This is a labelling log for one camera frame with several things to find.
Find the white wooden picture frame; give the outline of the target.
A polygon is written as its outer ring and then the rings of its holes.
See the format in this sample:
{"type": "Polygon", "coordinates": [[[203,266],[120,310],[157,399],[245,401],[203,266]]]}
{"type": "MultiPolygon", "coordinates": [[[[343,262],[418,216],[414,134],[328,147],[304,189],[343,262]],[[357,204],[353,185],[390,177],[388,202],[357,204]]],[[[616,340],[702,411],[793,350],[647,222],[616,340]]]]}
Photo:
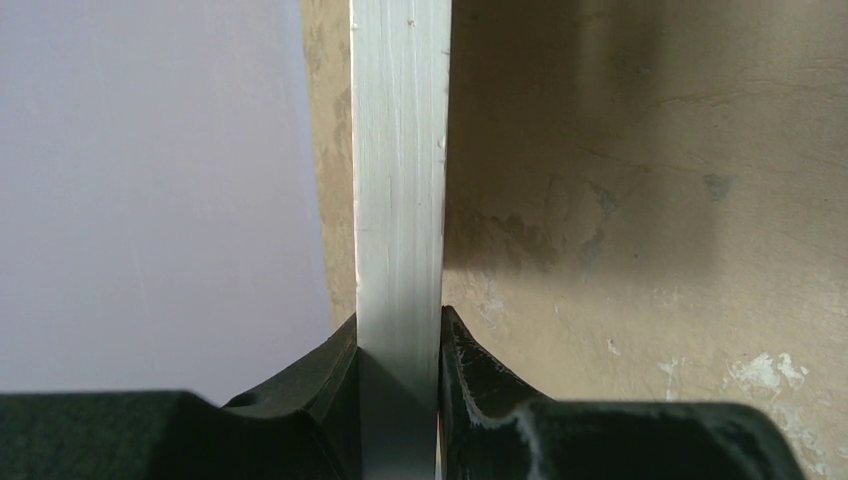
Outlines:
{"type": "Polygon", "coordinates": [[[435,475],[452,5],[354,1],[362,475],[435,475]]]}

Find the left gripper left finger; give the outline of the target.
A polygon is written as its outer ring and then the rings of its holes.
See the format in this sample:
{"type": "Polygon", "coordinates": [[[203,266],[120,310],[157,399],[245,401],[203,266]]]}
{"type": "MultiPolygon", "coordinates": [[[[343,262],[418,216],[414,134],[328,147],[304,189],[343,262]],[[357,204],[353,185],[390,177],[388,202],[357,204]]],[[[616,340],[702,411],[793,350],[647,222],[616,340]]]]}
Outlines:
{"type": "Polygon", "coordinates": [[[256,419],[266,467],[262,479],[362,477],[356,317],[268,380],[230,399],[223,410],[256,419]]]}

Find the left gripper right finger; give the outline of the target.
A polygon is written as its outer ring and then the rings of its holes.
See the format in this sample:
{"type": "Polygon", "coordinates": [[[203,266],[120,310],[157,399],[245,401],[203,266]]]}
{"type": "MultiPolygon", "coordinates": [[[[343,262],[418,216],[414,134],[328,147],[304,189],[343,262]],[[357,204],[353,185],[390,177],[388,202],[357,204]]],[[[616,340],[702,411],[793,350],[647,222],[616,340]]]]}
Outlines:
{"type": "Polygon", "coordinates": [[[471,334],[457,311],[441,312],[440,441],[445,479],[538,479],[529,407],[552,399],[517,376],[471,334]]]}

